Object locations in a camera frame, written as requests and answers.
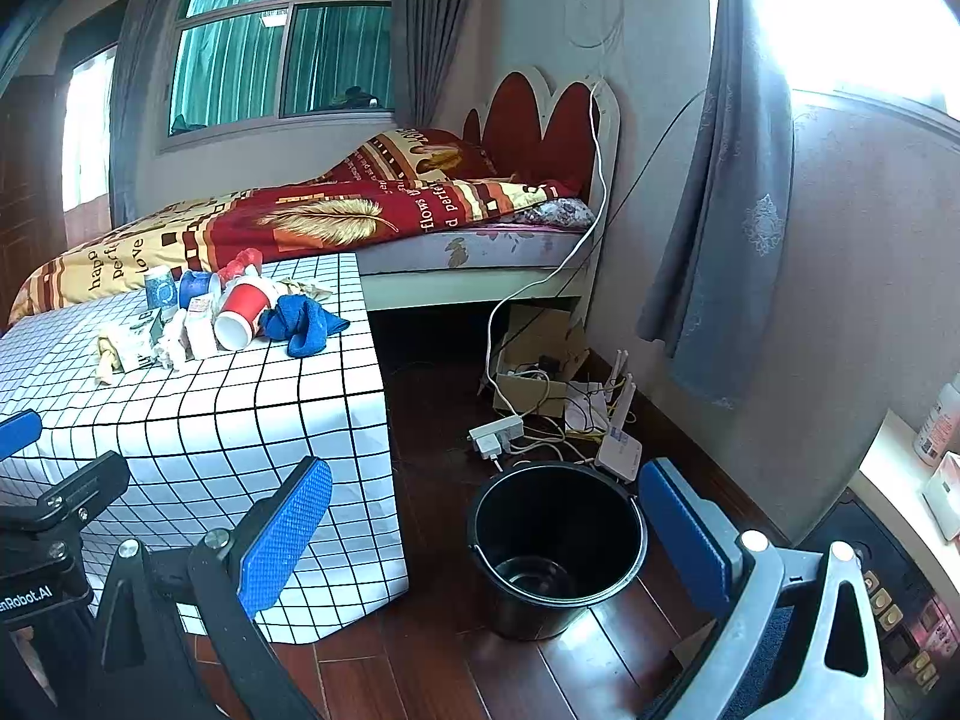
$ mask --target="red and yellow blanket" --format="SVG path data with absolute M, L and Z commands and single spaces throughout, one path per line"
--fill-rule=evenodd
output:
M 139 289 L 156 265 L 170 266 L 179 278 L 184 269 L 217 271 L 247 247 L 262 251 L 264 262 L 333 254 L 483 223 L 569 195 L 555 181 L 407 177 L 291 184 L 176 203 L 38 268 L 20 288 L 10 322 Z

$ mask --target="feather print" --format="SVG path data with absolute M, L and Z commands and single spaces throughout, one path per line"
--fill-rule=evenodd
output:
M 293 208 L 270 211 L 256 220 L 257 224 L 309 238 L 324 245 L 356 244 L 376 233 L 376 225 L 385 224 L 400 232 L 380 214 L 383 209 L 363 197 L 314 200 Z

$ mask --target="black bucket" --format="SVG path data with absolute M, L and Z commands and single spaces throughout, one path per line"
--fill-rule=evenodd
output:
M 490 582 L 488 624 L 516 640 L 555 637 L 637 576 L 647 529 L 613 480 L 568 463 L 530 463 L 477 493 L 467 539 Z

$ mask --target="green curtain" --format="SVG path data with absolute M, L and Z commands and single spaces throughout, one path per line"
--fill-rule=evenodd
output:
M 192 0 L 190 12 L 242 1 L 255 0 Z M 385 5 L 296 9 L 285 114 L 352 107 L 347 102 L 352 87 L 362 90 L 360 103 L 369 95 L 378 107 L 392 108 L 390 13 Z M 267 116 L 275 110 L 283 28 L 264 26 L 262 15 L 184 30 L 171 94 L 171 131 Z

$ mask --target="black and white grid pattern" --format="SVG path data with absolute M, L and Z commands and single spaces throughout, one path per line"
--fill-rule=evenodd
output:
M 0 463 L 0 504 L 32 502 L 109 450 L 131 469 L 127 493 L 85 529 L 83 558 L 99 602 L 117 546 L 196 543 L 230 528 L 307 454 L 333 471 L 333 498 L 280 603 L 256 615 L 270 641 L 309 643 L 407 589 L 397 523 L 383 382 L 352 254 L 264 266 L 264 275 L 316 278 L 323 303 L 350 320 L 302 360 L 256 338 L 240 352 L 151 367 L 98 385 L 97 330 L 145 310 L 142 290 L 28 317 L 0 340 L 0 415 L 34 409 L 35 445 Z M 203 634 L 197 610 L 184 626 Z

